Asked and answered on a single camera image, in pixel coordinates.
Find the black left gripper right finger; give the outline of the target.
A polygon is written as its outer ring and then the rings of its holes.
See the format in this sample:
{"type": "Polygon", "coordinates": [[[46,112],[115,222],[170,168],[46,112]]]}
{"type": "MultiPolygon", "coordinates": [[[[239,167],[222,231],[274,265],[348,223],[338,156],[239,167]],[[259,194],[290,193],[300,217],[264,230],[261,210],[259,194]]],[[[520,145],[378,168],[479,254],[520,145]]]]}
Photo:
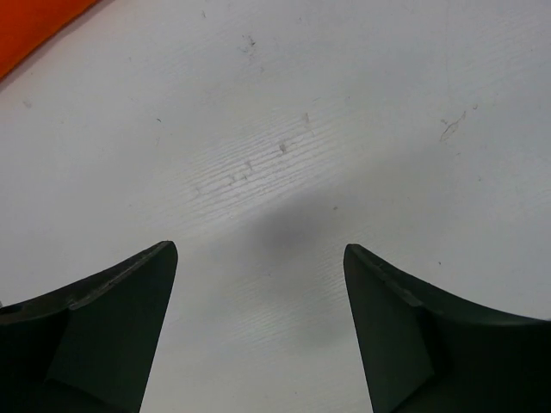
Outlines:
{"type": "Polygon", "coordinates": [[[344,278],[373,411],[549,411],[549,321],[455,296],[358,244],[344,278]]]}

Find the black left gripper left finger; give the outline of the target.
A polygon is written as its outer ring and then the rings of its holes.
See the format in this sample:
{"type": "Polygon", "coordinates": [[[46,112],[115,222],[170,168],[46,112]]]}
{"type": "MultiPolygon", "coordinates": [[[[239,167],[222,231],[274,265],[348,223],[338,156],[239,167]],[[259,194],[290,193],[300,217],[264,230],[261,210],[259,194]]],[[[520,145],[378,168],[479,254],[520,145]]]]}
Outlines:
{"type": "Polygon", "coordinates": [[[138,412],[178,254],[163,241],[1,309],[3,412],[138,412]]]}

